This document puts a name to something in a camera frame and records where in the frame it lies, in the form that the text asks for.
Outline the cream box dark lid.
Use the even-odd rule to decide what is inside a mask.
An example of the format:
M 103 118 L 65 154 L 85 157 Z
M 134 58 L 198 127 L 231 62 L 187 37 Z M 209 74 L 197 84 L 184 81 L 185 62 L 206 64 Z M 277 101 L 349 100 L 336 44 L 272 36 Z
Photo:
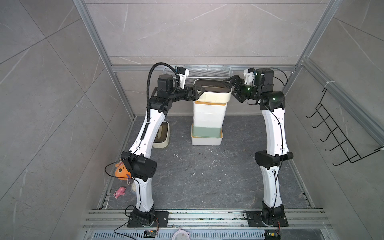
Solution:
M 231 99 L 231 90 L 222 81 L 198 79 L 194 86 L 204 89 L 199 102 L 227 104 Z
M 153 148 L 163 149 L 169 145 L 170 141 L 170 125 L 167 121 L 162 122 L 156 134 Z

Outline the bamboo-lid tissue box front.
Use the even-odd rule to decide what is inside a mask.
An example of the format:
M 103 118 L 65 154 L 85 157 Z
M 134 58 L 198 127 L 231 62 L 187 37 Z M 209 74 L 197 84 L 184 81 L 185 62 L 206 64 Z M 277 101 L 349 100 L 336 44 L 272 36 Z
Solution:
M 207 103 L 194 101 L 194 115 L 214 114 L 222 115 L 226 113 L 227 103 Z

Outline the white box grey-blue lid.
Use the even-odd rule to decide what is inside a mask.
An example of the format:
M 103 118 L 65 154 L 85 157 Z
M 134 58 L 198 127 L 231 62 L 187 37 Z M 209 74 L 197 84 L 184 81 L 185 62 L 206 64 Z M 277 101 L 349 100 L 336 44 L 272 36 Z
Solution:
M 197 113 L 194 114 L 194 126 L 219 129 L 222 127 L 224 119 L 225 114 Z

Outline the cream box dark lid back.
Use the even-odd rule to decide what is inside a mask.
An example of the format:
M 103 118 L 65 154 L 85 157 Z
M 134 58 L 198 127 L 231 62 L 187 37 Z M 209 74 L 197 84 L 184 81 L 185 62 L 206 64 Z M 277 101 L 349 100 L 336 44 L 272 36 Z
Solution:
M 163 149 L 169 145 L 170 141 L 170 125 L 167 121 L 162 122 L 156 134 L 153 148 Z

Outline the green square tissue box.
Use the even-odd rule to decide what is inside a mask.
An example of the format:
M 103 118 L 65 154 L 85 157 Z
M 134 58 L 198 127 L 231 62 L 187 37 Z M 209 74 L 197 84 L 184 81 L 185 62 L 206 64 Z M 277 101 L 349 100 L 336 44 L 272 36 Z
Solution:
M 192 135 L 196 138 L 219 139 L 222 137 L 221 128 L 196 127 L 192 125 Z

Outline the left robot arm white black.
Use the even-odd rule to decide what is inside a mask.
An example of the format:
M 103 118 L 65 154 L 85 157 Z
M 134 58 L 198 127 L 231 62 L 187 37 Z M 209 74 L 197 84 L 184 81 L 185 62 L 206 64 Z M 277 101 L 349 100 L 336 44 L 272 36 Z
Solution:
M 188 74 L 161 75 L 152 95 L 147 90 L 147 113 L 139 134 L 128 152 L 122 152 L 121 160 L 131 173 L 136 185 L 137 203 L 130 214 L 130 222 L 137 221 L 144 227 L 155 221 L 152 178 L 157 162 L 151 160 L 153 144 L 172 104 L 178 101 L 195 101 L 199 93 L 194 86 L 185 86 Z

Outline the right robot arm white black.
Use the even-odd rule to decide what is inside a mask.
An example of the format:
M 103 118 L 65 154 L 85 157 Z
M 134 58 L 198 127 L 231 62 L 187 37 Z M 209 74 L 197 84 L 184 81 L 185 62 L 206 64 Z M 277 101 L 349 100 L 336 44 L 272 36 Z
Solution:
M 261 221 L 265 226 L 283 224 L 286 220 L 280 195 L 279 176 L 284 161 L 293 158 L 285 134 L 285 95 L 274 91 L 275 74 L 270 68 L 245 70 L 244 77 L 232 76 L 223 81 L 240 103 L 253 100 L 260 107 L 267 133 L 267 148 L 255 153 L 262 171 L 264 198 Z

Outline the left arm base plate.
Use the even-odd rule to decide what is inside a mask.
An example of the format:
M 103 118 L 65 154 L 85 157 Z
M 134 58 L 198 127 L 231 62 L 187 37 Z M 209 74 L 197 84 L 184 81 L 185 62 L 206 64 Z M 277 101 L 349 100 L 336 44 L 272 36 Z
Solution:
M 150 212 L 131 212 L 129 221 L 127 223 L 128 228 L 149 228 L 157 227 L 166 228 L 169 221 L 169 212 L 167 211 L 150 211 Z

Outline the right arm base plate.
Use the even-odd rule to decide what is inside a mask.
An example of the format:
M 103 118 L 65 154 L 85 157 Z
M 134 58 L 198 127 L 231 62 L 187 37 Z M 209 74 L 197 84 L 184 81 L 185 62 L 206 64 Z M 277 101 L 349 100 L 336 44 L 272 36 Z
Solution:
M 289 223 L 284 212 L 244 211 L 243 218 L 249 227 L 288 227 Z

